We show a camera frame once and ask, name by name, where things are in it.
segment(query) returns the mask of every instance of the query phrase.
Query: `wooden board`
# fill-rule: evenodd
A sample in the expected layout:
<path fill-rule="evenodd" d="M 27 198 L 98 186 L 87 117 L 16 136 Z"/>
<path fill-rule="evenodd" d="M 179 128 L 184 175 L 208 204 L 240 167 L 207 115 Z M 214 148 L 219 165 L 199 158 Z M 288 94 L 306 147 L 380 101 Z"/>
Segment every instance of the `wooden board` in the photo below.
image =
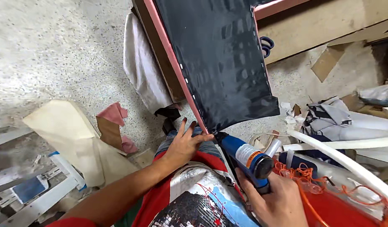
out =
<path fill-rule="evenodd" d="M 328 44 L 328 46 L 350 43 L 361 40 L 372 42 L 388 37 L 388 20 L 382 21 L 370 27 L 364 28 L 347 36 L 336 39 Z"/>
<path fill-rule="evenodd" d="M 146 37 L 149 40 L 161 74 L 165 80 L 166 87 L 169 90 L 171 100 L 174 103 L 185 100 L 186 96 L 184 96 L 183 89 L 181 89 L 179 80 L 177 79 L 176 73 L 171 66 L 166 51 L 163 48 L 161 39 L 159 38 L 144 1 L 132 0 L 132 3 L 136 9 L 139 19 L 141 20 L 141 24 L 144 27 Z"/>
<path fill-rule="evenodd" d="M 388 19 L 388 0 L 313 0 L 257 21 L 269 64 Z"/>

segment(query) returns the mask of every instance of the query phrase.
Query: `jeans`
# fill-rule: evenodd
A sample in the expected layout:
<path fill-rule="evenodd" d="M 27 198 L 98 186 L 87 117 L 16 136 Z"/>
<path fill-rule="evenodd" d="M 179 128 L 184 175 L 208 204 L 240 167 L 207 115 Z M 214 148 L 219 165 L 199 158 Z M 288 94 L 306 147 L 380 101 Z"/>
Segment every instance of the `jeans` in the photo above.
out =
<path fill-rule="evenodd" d="M 201 134 L 201 132 L 202 132 L 202 130 L 200 127 L 195 127 L 193 134 L 192 134 L 192 137 Z M 169 132 L 169 134 L 167 134 L 166 140 L 160 144 L 158 150 L 156 151 L 155 157 L 157 155 L 159 155 L 160 153 L 167 151 L 171 142 L 173 142 L 175 136 L 177 136 L 176 130 L 173 130 L 173 131 Z M 222 158 L 221 153 L 219 152 L 217 147 L 215 147 L 215 145 L 212 141 L 202 142 L 200 144 L 200 147 L 198 148 L 198 151 L 214 155 L 214 156 L 218 157 L 223 162 L 223 158 Z"/>

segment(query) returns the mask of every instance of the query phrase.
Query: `speckled floor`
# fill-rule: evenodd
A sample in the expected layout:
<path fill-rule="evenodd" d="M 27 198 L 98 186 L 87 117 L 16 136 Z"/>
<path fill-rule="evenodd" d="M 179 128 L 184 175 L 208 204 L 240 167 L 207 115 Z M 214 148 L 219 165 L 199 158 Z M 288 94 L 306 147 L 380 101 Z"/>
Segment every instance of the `speckled floor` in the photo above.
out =
<path fill-rule="evenodd" d="M 96 127 L 95 115 L 113 102 L 128 109 L 121 133 L 140 151 L 164 139 L 162 117 L 149 113 L 123 70 L 123 31 L 129 0 L 0 1 L 0 126 L 21 119 L 51 99 L 73 100 Z M 306 103 L 373 87 L 381 72 L 370 47 L 355 43 L 321 83 L 311 66 L 318 47 L 267 66 L 272 93 L 282 102 Z M 194 120 L 186 102 L 182 116 Z M 258 132 L 284 131 L 283 116 L 242 122 L 226 132 L 243 140 Z M 36 135 L 12 149 L 27 157 L 51 150 Z"/>

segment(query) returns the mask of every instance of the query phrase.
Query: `hand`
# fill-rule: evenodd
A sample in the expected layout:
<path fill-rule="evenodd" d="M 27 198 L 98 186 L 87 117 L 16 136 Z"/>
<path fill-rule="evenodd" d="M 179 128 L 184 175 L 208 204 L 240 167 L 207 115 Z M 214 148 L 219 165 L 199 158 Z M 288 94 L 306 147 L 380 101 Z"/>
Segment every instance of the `hand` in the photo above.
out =
<path fill-rule="evenodd" d="M 187 118 L 184 118 L 177 136 L 174 137 L 174 140 L 167 149 L 166 154 L 162 157 L 163 159 L 167 160 L 167 163 L 169 163 L 175 169 L 187 164 L 187 162 L 194 157 L 198 147 L 202 142 L 211 141 L 214 139 L 214 135 L 205 135 L 204 132 L 202 132 L 201 135 L 191 137 L 194 131 L 194 127 L 197 124 L 195 121 L 191 123 L 186 133 L 184 133 L 186 122 Z"/>
<path fill-rule="evenodd" d="M 239 168 L 235 170 L 252 211 L 261 224 L 266 224 L 268 227 L 308 226 L 299 188 L 295 182 L 271 173 L 268 176 L 271 193 L 260 195 L 244 173 Z"/>

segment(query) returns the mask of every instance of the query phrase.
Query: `blue scissors handle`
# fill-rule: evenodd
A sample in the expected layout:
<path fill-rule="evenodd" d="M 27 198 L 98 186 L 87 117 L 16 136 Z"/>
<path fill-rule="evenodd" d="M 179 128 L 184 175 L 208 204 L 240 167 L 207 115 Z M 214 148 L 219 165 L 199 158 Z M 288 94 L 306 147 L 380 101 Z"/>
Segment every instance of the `blue scissors handle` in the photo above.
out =
<path fill-rule="evenodd" d="M 265 51 L 264 58 L 267 58 L 271 53 L 271 49 L 275 45 L 274 41 L 272 41 L 272 39 L 270 39 L 266 36 L 262 36 L 262 37 L 260 37 L 260 43 L 261 43 L 261 49 L 263 51 Z"/>

